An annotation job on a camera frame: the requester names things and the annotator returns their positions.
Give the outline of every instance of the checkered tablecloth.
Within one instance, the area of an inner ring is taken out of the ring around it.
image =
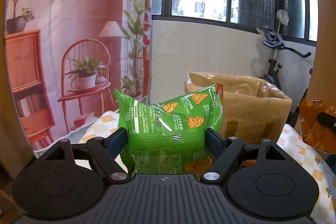
[[[118,120],[118,113],[113,111],[104,113],[85,133],[80,143],[85,143],[97,136],[108,137],[117,130]],[[305,168],[319,185],[320,195],[311,218],[318,224],[336,224],[336,176],[330,167],[312,147],[303,143],[301,135],[288,124],[284,126],[277,144]],[[116,161],[127,171],[120,156],[116,158]],[[77,160],[77,163],[90,168],[87,161]]]

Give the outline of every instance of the chip bag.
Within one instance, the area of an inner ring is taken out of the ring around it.
[[[151,106],[115,90],[119,124],[128,132],[121,160],[129,173],[200,176],[211,163],[205,130],[219,130],[223,85],[215,84]]]

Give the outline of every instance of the exercise bike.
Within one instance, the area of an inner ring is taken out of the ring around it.
[[[262,43],[266,46],[272,49],[271,58],[268,60],[269,66],[267,73],[265,73],[263,76],[260,77],[260,79],[264,79],[267,82],[271,83],[272,85],[275,85],[278,89],[281,90],[280,80],[278,77],[279,70],[282,68],[282,64],[278,62],[278,56],[280,51],[282,50],[289,50],[291,52],[296,53],[302,58],[307,58],[311,56],[311,52],[307,52],[306,54],[303,54],[299,51],[297,51],[294,48],[286,47],[283,43],[283,38],[281,34],[278,32],[275,32],[274,30],[263,28],[262,29],[266,40],[264,40]],[[302,99],[306,96],[307,90],[305,91]],[[294,112],[290,112],[287,118],[286,123],[290,124],[292,127],[294,127],[297,119],[299,117],[299,107],[296,108]]]

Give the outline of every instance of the white wall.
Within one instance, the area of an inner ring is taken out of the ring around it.
[[[259,77],[266,73],[271,50],[262,45],[263,36],[225,27],[175,21],[153,21],[151,40],[150,103],[163,102],[184,94],[189,71],[219,72]],[[303,53],[303,59],[282,51],[279,72],[283,91],[296,108],[308,87],[315,47],[285,42]]]
[[[300,102],[303,93],[310,81],[309,70],[314,65],[316,47],[295,42],[284,41],[285,46],[294,48],[303,54],[311,52],[311,56],[302,58],[290,51],[281,51],[278,61],[283,65],[279,71],[281,88],[284,93],[293,99],[291,111],[294,111]]]

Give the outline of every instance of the pink wall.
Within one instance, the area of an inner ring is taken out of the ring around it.
[[[12,17],[12,1],[9,0],[7,18]],[[20,0],[17,14],[22,7],[33,9],[35,20],[28,22],[25,30],[41,30],[41,55],[43,72],[49,102],[53,112],[55,126],[51,133],[57,139],[67,134],[60,97],[61,61],[64,52],[76,41],[93,38],[103,42],[110,48],[110,38],[99,38],[99,33],[108,20],[116,20],[121,24],[122,0]],[[120,39],[113,39],[111,52],[111,87],[120,88]],[[105,110],[111,109],[105,100]],[[98,97],[85,100],[84,112],[96,110],[101,115]],[[67,102],[70,126],[80,114],[77,101]]]

